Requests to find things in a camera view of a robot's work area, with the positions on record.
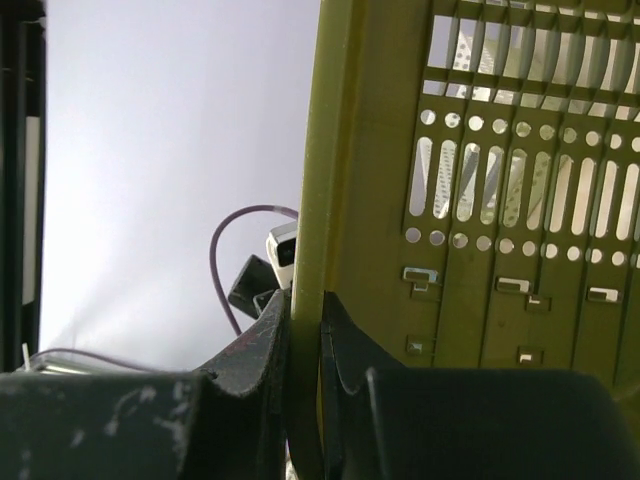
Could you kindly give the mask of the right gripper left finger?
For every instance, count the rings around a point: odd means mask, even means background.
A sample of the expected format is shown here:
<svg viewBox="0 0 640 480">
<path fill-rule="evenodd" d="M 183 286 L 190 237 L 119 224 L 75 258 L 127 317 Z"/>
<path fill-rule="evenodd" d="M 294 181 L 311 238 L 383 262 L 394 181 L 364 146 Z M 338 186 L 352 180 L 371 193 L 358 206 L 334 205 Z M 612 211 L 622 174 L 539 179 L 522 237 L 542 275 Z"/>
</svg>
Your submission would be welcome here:
<svg viewBox="0 0 640 480">
<path fill-rule="evenodd" d="M 182 372 L 1 378 L 5 479 L 281 479 L 288 293 Z"/>
</svg>

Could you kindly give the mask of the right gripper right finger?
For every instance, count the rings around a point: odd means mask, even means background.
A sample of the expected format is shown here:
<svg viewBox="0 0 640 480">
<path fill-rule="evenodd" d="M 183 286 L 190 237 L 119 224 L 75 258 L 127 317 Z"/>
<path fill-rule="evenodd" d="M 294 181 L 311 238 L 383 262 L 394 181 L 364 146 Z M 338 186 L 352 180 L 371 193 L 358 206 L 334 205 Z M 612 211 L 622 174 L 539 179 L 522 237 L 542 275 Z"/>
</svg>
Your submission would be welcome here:
<svg viewBox="0 0 640 480">
<path fill-rule="evenodd" d="M 411 368 L 324 297 L 328 479 L 635 479 L 639 448 L 609 392 L 568 370 Z"/>
</svg>

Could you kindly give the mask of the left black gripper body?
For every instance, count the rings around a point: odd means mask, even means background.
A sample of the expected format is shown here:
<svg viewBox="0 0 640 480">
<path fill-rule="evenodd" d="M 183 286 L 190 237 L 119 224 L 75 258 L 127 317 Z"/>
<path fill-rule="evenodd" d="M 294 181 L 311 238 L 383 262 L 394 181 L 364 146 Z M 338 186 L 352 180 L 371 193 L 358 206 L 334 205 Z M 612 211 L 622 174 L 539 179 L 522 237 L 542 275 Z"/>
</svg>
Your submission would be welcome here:
<svg viewBox="0 0 640 480">
<path fill-rule="evenodd" d="M 278 289 L 271 264 L 252 254 L 236 277 L 227 300 L 231 306 L 257 320 Z"/>
</svg>

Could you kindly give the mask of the large olive green basket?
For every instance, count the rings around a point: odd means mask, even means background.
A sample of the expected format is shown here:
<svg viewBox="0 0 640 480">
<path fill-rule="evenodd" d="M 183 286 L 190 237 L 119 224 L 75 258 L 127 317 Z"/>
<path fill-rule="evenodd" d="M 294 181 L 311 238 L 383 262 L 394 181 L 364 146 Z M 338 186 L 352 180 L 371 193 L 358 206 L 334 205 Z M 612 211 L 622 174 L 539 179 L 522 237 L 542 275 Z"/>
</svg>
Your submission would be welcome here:
<svg viewBox="0 0 640 480">
<path fill-rule="evenodd" d="M 639 5 L 320 5 L 302 479 L 639 475 Z"/>
</svg>

